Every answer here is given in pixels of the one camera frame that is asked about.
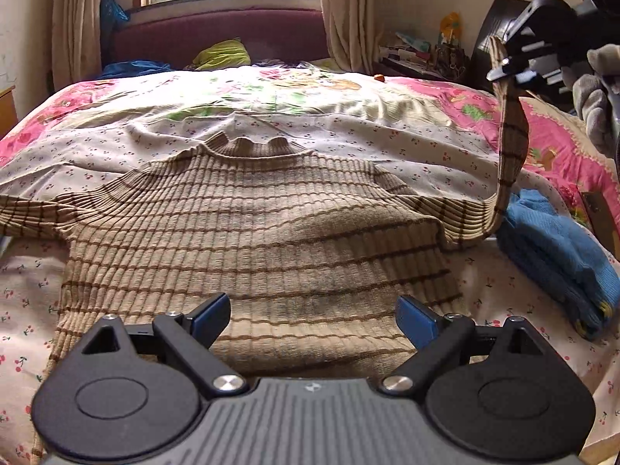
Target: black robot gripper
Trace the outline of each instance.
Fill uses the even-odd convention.
[[[580,463],[593,399],[525,318],[479,327],[403,296],[396,322],[418,352],[378,386],[250,385],[208,350],[230,312],[217,294],[148,325],[101,318],[33,399],[47,465]]]

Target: wooden cabinet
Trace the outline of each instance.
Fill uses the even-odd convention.
[[[14,88],[0,90],[0,139],[4,138],[17,124],[17,113],[13,102]]]

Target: sweater collar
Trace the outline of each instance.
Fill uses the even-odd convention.
[[[205,141],[204,145],[213,153],[227,157],[281,157],[311,152],[283,136],[270,139],[267,143],[256,143],[249,138],[229,140],[222,131]]]

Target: circular pad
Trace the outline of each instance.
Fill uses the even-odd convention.
[[[139,411],[147,402],[146,387],[126,377],[109,377],[86,384],[77,392],[76,403],[86,416],[118,420]]]
[[[478,392],[485,410],[505,420],[536,418],[549,408],[547,392],[527,379],[506,377],[488,382]]]
[[[54,372],[41,386],[32,420],[50,451],[71,461],[126,461],[162,448],[191,426],[201,406],[189,379],[137,356],[123,360],[102,358],[73,376]]]
[[[430,420],[450,440],[497,461],[546,463],[580,451],[594,418],[587,388],[544,355],[456,368],[429,388]]]

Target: folded blue towel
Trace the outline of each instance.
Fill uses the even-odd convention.
[[[558,215],[540,192],[512,195],[497,242],[560,303],[579,335],[592,340],[612,319],[620,278],[601,247],[574,220]]]

